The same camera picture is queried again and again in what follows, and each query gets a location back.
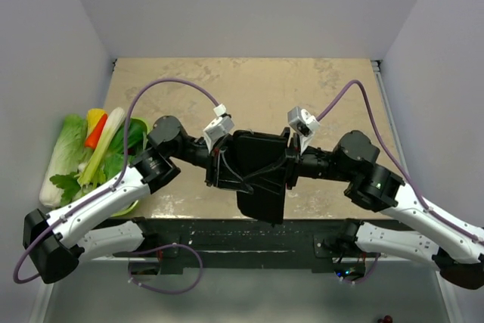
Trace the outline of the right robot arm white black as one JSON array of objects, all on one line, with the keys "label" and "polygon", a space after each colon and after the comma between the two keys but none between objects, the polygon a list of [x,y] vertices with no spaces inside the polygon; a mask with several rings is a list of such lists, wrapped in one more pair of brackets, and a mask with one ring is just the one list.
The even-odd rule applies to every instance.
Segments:
[{"label": "right robot arm white black", "polygon": [[341,256],[389,254],[435,269],[448,282],[476,290],[483,286],[483,229],[470,225],[422,197],[407,178],[377,163],[380,150],[360,131],[346,133],[331,151],[306,146],[309,131],[281,136],[250,133],[246,175],[237,207],[252,219],[280,224],[285,194],[298,178],[347,183],[344,194],[364,210],[382,213],[409,229],[380,228],[347,219],[327,240]]}]

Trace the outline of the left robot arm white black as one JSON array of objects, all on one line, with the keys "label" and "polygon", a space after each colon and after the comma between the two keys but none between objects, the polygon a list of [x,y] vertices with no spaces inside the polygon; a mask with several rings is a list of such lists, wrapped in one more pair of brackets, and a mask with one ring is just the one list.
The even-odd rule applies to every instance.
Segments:
[{"label": "left robot arm white black", "polygon": [[224,113],[209,123],[202,138],[193,138],[176,117],[163,116],[148,134],[146,149],[104,185],[49,214],[29,213],[24,219],[23,245],[38,278],[52,284],[67,277],[81,261],[112,253],[151,255],[157,239],[137,222],[123,223],[113,231],[97,226],[168,185],[181,172],[173,158],[204,168],[209,186],[252,194],[247,178],[228,163],[228,148],[223,144],[233,126],[231,116]]}]

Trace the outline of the black zip tool case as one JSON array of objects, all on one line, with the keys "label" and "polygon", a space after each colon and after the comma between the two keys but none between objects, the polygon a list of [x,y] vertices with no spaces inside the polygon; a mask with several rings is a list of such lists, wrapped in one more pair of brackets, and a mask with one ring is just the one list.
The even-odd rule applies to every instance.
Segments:
[{"label": "black zip tool case", "polygon": [[237,192],[237,208],[251,219],[283,222],[288,134],[238,130],[233,135],[235,169],[248,192]]}]

